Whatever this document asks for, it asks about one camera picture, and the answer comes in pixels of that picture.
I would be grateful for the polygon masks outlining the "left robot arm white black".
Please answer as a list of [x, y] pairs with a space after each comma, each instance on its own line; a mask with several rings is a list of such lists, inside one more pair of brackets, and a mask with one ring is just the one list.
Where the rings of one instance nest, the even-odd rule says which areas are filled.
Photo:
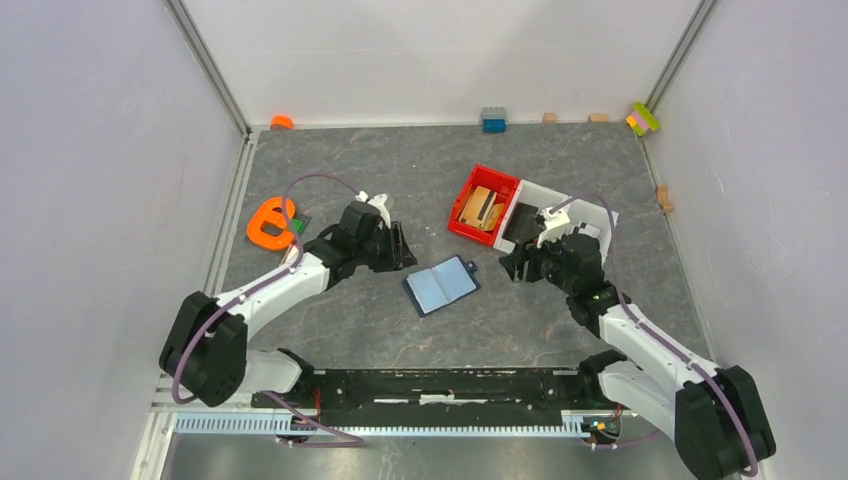
[[360, 266], [375, 273], [416, 265], [386, 194], [356, 199], [338, 223], [297, 248], [294, 260], [216, 297], [200, 291], [182, 302], [158, 364], [173, 380], [173, 396], [217, 407], [240, 393], [271, 391], [290, 407], [306, 405], [314, 381], [306, 364], [283, 349], [255, 351], [251, 338], [299, 303], [351, 277]]

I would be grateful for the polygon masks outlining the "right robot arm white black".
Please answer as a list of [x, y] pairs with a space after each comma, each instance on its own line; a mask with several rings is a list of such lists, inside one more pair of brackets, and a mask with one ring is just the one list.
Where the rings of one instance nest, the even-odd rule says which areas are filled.
[[563, 291], [571, 317], [610, 350], [587, 360], [577, 382], [591, 408], [610, 401], [650, 422], [698, 479], [754, 477], [777, 444], [752, 375], [686, 349], [607, 279], [598, 239], [569, 234], [526, 243], [499, 260], [514, 282], [546, 281]]

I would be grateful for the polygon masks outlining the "navy blue card holder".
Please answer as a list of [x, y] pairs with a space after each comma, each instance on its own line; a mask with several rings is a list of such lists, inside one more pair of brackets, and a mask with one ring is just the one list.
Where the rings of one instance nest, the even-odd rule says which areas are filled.
[[456, 303], [481, 288], [474, 261], [454, 255], [441, 263], [408, 275], [402, 286], [421, 318]]

